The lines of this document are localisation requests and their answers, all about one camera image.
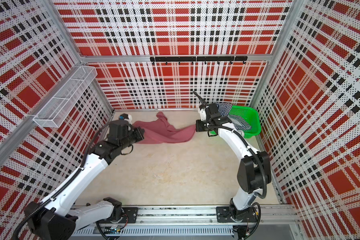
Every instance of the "white wire mesh basket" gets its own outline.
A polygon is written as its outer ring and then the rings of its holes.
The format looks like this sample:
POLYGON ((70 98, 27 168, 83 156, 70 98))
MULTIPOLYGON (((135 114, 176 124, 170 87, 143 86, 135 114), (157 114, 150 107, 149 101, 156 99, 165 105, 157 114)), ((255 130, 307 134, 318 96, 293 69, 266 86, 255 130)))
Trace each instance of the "white wire mesh basket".
POLYGON ((60 127, 80 96, 97 76, 95 67, 80 66, 33 118, 41 127, 60 127))

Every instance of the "pink cloth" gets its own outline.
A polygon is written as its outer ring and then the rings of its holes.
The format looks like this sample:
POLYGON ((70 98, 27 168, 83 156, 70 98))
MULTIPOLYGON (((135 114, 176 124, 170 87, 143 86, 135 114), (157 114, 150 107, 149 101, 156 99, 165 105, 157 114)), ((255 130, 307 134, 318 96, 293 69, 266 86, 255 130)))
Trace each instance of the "pink cloth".
POLYGON ((156 114, 158 119, 153 122, 136 121, 133 126, 145 130, 144 140, 137 142, 142 144, 176 143, 191 140, 196 132, 196 125, 193 124, 182 129, 176 129, 169 124, 163 112, 156 114))

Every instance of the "red plaid wall panel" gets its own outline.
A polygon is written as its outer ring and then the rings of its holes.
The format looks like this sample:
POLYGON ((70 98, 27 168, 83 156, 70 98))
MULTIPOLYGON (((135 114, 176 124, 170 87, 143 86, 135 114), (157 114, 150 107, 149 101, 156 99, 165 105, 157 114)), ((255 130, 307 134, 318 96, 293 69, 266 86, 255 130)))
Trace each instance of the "red plaid wall panel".
MULTIPOLYGON (((60 128, 35 127, 0 168, 0 239, 10 239, 24 207, 53 191, 80 164, 110 115, 89 86, 60 128)), ((34 239, 25 227, 20 239, 34 239)))
POLYGON ((85 56, 271 53, 292 0, 53 0, 85 56))
POLYGON ((265 61, 181 63, 91 63, 115 109, 197 108, 207 102, 248 105, 265 61))
POLYGON ((360 1, 305 1, 289 34, 261 137, 307 236, 360 238, 360 1))
POLYGON ((0 2, 0 143, 75 63, 41 3, 0 2))

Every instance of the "green plastic basket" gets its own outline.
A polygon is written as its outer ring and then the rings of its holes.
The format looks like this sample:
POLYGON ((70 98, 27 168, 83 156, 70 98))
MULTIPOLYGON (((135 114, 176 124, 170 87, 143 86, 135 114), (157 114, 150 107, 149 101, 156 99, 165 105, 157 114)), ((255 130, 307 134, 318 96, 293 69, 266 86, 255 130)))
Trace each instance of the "green plastic basket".
POLYGON ((233 105, 229 114, 239 115, 243 117, 249 125, 252 126, 250 130, 244 131, 244 138, 250 138, 252 136, 259 135, 261 132, 259 114, 257 111, 250 107, 242 107, 233 105))

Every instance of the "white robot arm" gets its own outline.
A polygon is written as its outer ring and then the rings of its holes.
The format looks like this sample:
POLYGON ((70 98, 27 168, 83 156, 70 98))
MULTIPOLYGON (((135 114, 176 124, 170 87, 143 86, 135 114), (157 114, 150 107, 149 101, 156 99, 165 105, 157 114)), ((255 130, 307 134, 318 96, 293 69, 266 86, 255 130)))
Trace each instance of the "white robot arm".
POLYGON ((144 139, 144 129, 131 125, 131 116, 122 114, 109 124, 107 141, 98 142, 91 150, 100 129, 88 145, 81 165, 41 202, 29 203, 24 209, 26 218, 15 228, 13 239, 18 240, 21 228, 28 223, 31 232, 43 240, 67 240, 73 232, 101 219, 115 222, 123 216, 121 202, 110 197, 80 209, 72 205, 89 185, 126 147, 144 139))
POLYGON ((227 116, 221 116, 215 103, 207 104, 197 93, 201 101, 198 109, 201 120, 196 121, 196 131, 212 131, 226 141, 240 160, 237 179, 239 189, 231 199, 230 215, 234 221, 241 221, 245 211, 252 205, 257 196, 266 196, 266 185, 271 181, 269 156, 249 145, 235 129, 227 116))

